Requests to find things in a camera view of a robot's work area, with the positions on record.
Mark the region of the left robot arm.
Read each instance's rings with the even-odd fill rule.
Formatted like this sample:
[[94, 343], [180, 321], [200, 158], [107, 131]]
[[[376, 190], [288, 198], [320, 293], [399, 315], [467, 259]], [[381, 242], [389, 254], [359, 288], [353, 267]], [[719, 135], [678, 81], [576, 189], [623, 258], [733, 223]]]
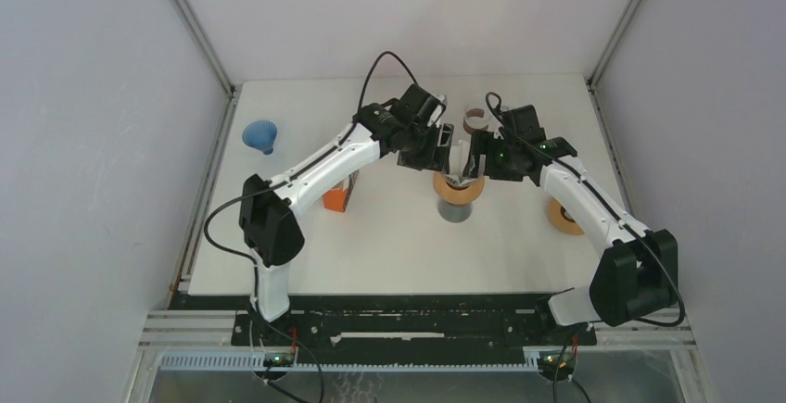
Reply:
[[255, 269], [253, 330], [265, 343], [283, 342], [290, 330], [289, 270], [305, 245], [304, 214], [341, 181], [389, 154], [414, 157], [415, 170], [436, 170], [445, 159], [439, 142], [452, 130], [440, 122], [446, 109], [445, 96], [413, 83], [400, 97], [360, 107], [336, 139], [293, 168], [244, 181], [238, 224]]

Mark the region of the clear glass carafe brown band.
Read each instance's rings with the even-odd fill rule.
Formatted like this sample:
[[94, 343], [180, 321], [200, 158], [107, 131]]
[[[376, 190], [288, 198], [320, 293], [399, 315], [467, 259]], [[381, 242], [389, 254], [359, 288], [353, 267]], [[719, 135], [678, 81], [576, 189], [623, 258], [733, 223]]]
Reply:
[[472, 135], [487, 132], [492, 116], [485, 107], [467, 104], [463, 111], [463, 130]]

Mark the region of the white paper coffee filter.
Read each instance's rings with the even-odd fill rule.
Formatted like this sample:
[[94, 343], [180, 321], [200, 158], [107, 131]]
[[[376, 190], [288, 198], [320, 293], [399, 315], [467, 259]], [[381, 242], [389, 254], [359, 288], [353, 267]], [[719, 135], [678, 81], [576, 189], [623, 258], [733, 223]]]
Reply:
[[459, 140], [450, 147], [447, 168], [443, 174], [451, 187], [457, 189], [467, 188], [475, 179], [464, 174], [465, 167], [470, 158], [470, 143]]

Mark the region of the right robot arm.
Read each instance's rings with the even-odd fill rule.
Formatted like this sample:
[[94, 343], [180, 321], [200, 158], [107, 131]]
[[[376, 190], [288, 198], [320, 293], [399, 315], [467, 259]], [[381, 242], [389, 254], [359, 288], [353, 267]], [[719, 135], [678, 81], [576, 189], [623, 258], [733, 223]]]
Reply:
[[684, 302], [678, 290], [678, 244], [667, 231], [653, 231], [617, 204], [589, 175], [576, 149], [563, 137], [547, 138], [532, 106], [489, 106], [494, 132], [471, 141], [475, 173], [491, 180], [529, 179], [555, 199], [599, 255], [591, 282], [548, 298], [536, 331], [561, 343], [573, 326], [629, 321], [652, 323], [650, 314]]

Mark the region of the orange coffee filter box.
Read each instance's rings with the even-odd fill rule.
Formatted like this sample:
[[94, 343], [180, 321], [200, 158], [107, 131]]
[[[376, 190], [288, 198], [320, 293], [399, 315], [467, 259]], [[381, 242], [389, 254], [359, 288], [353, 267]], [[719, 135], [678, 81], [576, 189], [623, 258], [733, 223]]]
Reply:
[[359, 174], [358, 170], [353, 171], [326, 191], [322, 195], [323, 207], [334, 212], [345, 213]]

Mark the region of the wooden dripper ring holder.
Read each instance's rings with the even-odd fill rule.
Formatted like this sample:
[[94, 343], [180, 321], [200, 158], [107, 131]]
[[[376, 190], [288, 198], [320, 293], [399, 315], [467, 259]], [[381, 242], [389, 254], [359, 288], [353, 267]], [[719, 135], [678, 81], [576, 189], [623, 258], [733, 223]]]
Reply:
[[485, 177], [471, 179], [461, 185], [456, 185], [450, 178], [441, 172], [433, 175], [433, 187], [437, 196], [452, 206], [467, 206], [476, 201], [485, 188]]

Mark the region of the grey glass carafe brown band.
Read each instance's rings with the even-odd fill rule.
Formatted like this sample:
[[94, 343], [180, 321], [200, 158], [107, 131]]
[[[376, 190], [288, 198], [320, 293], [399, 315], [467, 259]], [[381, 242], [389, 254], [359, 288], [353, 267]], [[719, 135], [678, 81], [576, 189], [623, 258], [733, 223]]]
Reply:
[[437, 211], [443, 220], [450, 223], [460, 223], [469, 219], [473, 211], [473, 204], [456, 205], [440, 199]]

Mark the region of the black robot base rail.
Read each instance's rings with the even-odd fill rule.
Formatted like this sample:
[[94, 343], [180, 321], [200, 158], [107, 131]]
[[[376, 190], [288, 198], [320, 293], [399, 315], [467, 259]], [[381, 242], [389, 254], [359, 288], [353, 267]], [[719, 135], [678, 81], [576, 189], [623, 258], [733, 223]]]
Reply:
[[295, 295], [273, 322], [249, 316], [246, 296], [178, 293], [171, 310], [227, 310], [232, 346], [252, 348], [266, 364], [397, 369], [525, 366], [526, 354], [622, 350], [602, 325], [578, 333], [546, 314], [543, 293]]

